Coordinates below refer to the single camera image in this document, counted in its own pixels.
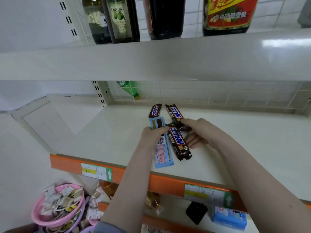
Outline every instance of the person's left hand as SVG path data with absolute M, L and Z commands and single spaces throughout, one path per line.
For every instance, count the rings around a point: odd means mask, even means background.
M 140 136 L 137 147 L 139 147 L 140 149 L 152 150 L 152 154 L 155 154 L 155 145 L 159 142 L 161 135 L 167 133 L 168 130 L 168 126 L 153 130 L 151 130 L 150 127 L 145 127 L 142 130 L 142 134 Z

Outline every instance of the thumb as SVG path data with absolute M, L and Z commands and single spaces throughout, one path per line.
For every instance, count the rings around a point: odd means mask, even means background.
M 193 128 L 195 127 L 197 121 L 196 120 L 193 120 L 193 119 L 182 119 L 181 122 L 184 124 L 184 125 L 188 125 L 189 127 Z
M 166 127 L 161 127 L 161 128 L 158 128 L 156 129 L 156 132 L 159 134 L 159 135 L 162 135 L 164 133 L 167 133 L 169 131 L 169 127 L 166 126 Z

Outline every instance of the forearm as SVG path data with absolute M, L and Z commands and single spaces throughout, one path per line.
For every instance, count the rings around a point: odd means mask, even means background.
M 152 162 L 152 150 L 138 145 L 101 221 L 127 232 L 140 232 Z
M 260 232 L 308 232 L 311 211 L 231 137 L 217 151 Z

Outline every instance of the orange shelf strip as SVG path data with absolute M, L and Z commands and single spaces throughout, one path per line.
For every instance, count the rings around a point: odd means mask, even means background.
M 106 211 L 108 207 L 108 203 L 105 202 L 99 202 L 98 203 L 98 209 L 99 211 Z M 148 226 L 152 226 L 161 230 L 169 231 L 169 232 L 178 232 L 178 233 L 202 233 L 206 231 L 201 231 L 192 227 L 186 227 L 183 225 L 180 225 L 178 223 L 170 222 L 168 220 L 164 220 L 161 218 L 153 217 L 153 216 L 148 216 L 148 215 L 143 215 L 142 217 L 142 223 Z
M 66 172 L 76 173 L 82 175 L 81 163 L 93 164 L 97 166 L 104 166 L 112 168 L 113 170 L 113 182 L 119 184 L 122 180 L 125 168 L 115 167 L 111 165 L 103 165 L 101 163 L 95 163 L 72 156 L 50 155 L 51 167 Z M 206 185 L 177 178 L 171 178 L 166 176 L 159 176 L 150 174 L 148 190 L 159 194 L 170 194 L 174 196 L 184 197 L 185 184 L 198 185 L 205 188 L 212 188 L 221 191 L 231 192 L 233 194 L 233 206 L 232 209 L 247 212 L 246 207 L 236 190 L 220 188 L 218 186 Z

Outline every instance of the white arrow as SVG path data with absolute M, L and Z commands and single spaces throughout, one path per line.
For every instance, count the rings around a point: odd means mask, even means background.
M 232 198 L 230 196 L 228 196 L 228 198 L 226 200 L 227 200 L 227 206 L 231 206 Z
M 110 179 L 111 180 L 111 172 L 110 172 L 110 170 L 108 171 L 108 179 Z

